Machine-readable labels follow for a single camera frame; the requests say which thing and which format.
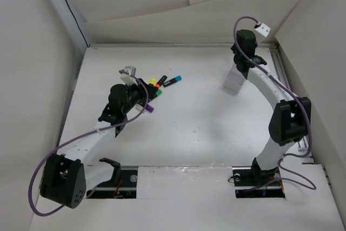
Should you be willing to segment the blue highlighter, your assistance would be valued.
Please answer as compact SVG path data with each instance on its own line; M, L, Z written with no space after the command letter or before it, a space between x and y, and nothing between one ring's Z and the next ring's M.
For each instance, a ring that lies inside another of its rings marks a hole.
M181 76L176 76L176 77L174 77L174 78L164 82L163 86L166 88L166 87L168 87L170 85L173 85L173 84L175 84L175 83L177 83L177 82L179 82L181 80L182 80Z

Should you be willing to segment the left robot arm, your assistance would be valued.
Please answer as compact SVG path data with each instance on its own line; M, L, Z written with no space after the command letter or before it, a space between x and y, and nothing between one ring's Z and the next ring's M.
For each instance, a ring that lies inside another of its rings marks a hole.
M106 157L97 162L93 159L130 122L128 112L137 104L150 100L149 89L143 81L112 86L108 103L91 134L79 137L69 150L61 154L53 152L47 157L40 195L74 209L88 190L104 182L109 186L118 184L122 179L120 163Z

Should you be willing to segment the orange highlighter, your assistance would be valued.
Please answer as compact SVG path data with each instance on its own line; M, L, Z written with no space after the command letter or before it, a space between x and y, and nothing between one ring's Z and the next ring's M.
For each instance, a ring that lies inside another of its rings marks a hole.
M162 86L162 84L166 81L167 76L163 75L158 82L155 84L155 87L160 88Z

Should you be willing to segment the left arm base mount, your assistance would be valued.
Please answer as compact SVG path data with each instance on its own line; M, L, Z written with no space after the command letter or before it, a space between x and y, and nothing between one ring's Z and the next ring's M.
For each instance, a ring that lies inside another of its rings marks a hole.
M135 199L137 193L138 167L121 166L120 163L102 158L99 160L113 167L110 180L100 183L92 190L89 199Z

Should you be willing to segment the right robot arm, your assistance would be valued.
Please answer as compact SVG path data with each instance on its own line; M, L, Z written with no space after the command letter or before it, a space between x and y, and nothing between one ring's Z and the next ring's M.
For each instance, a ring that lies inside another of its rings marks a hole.
M268 142L254 158L251 168L239 175L252 190L257 190L280 182L279 168L283 159L289 155L289 149L311 135L311 102L307 97L296 96L271 75L267 62L255 54L257 40L253 31L236 31L234 38L231 50L236 69L261 92L272 107Z

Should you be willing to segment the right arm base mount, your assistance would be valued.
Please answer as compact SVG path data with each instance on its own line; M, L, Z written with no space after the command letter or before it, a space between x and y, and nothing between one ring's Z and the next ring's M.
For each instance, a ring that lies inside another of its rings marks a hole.
M228 182L235 187L237 199L285 198L278 167L262 170L256 159L251 166L232 167Z

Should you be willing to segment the purple highlighter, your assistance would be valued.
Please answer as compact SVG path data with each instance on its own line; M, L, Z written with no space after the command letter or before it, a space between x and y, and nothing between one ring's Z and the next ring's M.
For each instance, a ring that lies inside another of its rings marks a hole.
M146 109L146 111L148 111L149 113L152 113L152 112L154 111L154 108L153 108L152 106L150 106L150 105L147 105L147 106L145 107L145 109Z

